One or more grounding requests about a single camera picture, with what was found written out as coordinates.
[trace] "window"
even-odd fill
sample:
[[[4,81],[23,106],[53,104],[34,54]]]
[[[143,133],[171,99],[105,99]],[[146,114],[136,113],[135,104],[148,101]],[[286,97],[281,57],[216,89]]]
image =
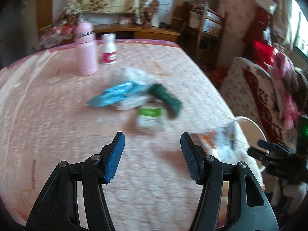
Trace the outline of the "window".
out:
[[[299,54],[308,57],[308,21],[295,0],[292,0],[291,29],[293,48]]]

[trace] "white bottle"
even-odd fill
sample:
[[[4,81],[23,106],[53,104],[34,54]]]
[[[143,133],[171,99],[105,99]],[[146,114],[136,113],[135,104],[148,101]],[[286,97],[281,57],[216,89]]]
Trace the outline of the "white bottle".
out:
[[[103,51],[103,63],[112,64],[116,62],[116,45],[115,45],[115,34],[105,34],[101,36],[104,40],[104,51]]]

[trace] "red bag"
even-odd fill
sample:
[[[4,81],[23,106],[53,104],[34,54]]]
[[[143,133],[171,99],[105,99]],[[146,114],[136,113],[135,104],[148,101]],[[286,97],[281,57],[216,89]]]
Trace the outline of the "red bag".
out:
[[[254,41],[254,62],[267,71],[267,65],[274,65],[275,48],[260,41]]]

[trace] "thermos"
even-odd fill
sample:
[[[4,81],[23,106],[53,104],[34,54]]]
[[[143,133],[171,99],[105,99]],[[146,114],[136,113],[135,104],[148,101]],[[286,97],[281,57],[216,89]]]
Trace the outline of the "thermos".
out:
[[[105,34],[101,36],[104,41],[103,51],[103,63],[112,64],[116,62],[116,45],[115,45],[115,34]]]
[[[89,22],[81,22],[76,28],[75,42],[78,58],[79,74],[92,75],[98,69],[98,56],[93,25]]]

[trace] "pink label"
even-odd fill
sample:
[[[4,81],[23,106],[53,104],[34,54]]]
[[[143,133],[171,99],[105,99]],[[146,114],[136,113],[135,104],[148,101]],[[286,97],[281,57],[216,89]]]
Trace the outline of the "pink label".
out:
[[[103,54],[103,62],[111,63],[116,60],[116,52]]]

